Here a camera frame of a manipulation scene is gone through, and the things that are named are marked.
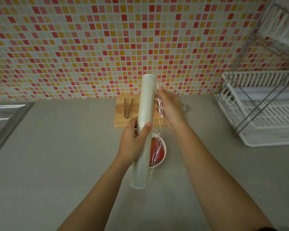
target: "plastic wrap roll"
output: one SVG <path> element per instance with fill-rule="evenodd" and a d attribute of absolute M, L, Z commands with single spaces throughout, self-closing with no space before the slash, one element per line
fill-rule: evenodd
<path fill-rule="evenodd" d="M 155 107 L 157 77 L 154 74 L 145 74 L 142 76 L 137 135 L 147 122 L 153 123 L 153 114 Z M 148 134 L 144 149 L 132 165 L 131 187 L 135 189 L 145 189 L 149 176 L 149 161 L 151 151 L 152 131 Z"/>
<path fill-rule="evenodd" d="M 253 101 L 261 101 L 264 100 L 264 98 L 269 94 L 270 92 L 248 92 L 247 95 L 253 100 Z M 266 100 L 272 100 L 279 91 L 272 92 Z M 236 93 L 240 101 L 249 101 L 250 98 L 243 93 L 238 92 Z M 281 92 L 278 97 L 275 98 L 275 100 L 289 100 L 289 91 L 283 91 Z"/>
<path fill-rule="evenodd" d="M 274 91 L 281 91 L 282 89 L 284 89 L 284 91 L 289 91 L 289 87 L 287 86 L 278 86 Z M 264 86 L 264 87 L 234 87 L 233 89 L 235 90 L 235 92 L 242 92 L 242 90 L 246 93 L 249 92 L 270 92 L 273 91 L 275 87 L 274 86 Z"/>

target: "mosaic tile wall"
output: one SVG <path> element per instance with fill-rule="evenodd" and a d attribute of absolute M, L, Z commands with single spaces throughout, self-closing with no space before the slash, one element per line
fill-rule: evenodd
<path fill-rule="evenodd" d="M 0 100 L 212 94 L 267 0 L 0 0 Z M 280 63 L 255 48 L 247 69 Z"/>

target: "white bowl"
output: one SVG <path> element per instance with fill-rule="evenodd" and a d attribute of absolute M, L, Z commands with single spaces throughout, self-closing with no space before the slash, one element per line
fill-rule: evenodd
<path fill-rule="evenodd" d="M 165 154 L 164 154 L 164 158 L 161 160 L 160 163 L 158 163 L 155 166 L 149 167 L 149 168 L 155 168 L 156 166 L 160 165 L 163 162 L 163 160 L 165 159 L 165 157 L 166 157 L 166 144 L 165 144 L 165 142 L 163 141 L 163 139 L 159 135 L 157 135 L 155 133 L 152 133 L 152 138 L 154 138 L 154 137 L 161 140 L 161 142 L 163 144 L 163 148 L 164 148 Z"/>

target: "left hand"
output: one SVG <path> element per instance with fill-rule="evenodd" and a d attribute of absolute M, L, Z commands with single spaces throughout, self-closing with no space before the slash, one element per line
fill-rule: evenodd
<path fill-rule="evenodd" d="M 130 166 L 137 157 L 140 156 L 144 143 L 147 139 L 147 135 L 152 129 L 152 123 L 148 122 L 143 128 L 139 136 L 136 135 L 135 128 L 137 128 L 137 119 L 135 117 L 131 119 L 124 131 L 121 134 L 119 151 L 116 159 L 126 166 Z"/>

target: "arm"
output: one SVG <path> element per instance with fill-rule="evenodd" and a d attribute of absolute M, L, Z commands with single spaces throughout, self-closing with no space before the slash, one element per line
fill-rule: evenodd
<path fill-rule="evenodd" d="M 137 118 L 129 121 L 122 132 L 118 154 L 84 200 L 60 225 L 57 231 L 104 230 L 118 195 L 122 179 L 134 160 L 141 154 L 152 124 L 148 122 L 136 136 Z"/>
<path fill-rule="evenodd" d="M 218 163 L 185 121 L 181 102 L 160 88 L 163 108 L 201 208 L 213 230 L 273 227 L 253 199 Z"/>

